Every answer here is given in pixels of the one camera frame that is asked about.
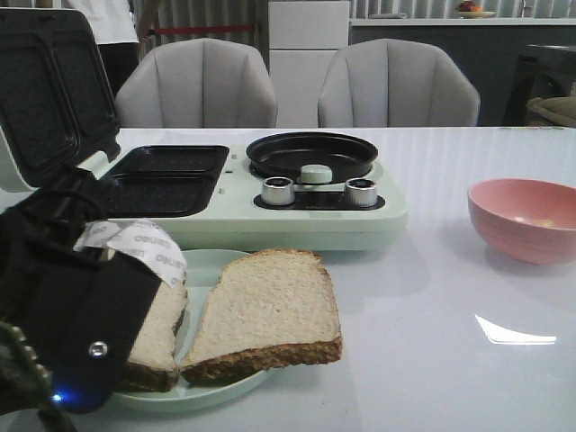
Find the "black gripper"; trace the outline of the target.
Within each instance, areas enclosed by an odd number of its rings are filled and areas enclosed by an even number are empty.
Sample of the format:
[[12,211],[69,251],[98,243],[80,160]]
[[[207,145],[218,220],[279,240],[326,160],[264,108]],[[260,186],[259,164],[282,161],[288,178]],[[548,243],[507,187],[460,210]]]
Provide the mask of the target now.
[[149,219],[106,220],[99,190],[91,172],[66,166],[1,215],[1,318],[50,371],[50,400],[72,413],[107,402],[161,281],[185,282],[176,242]]

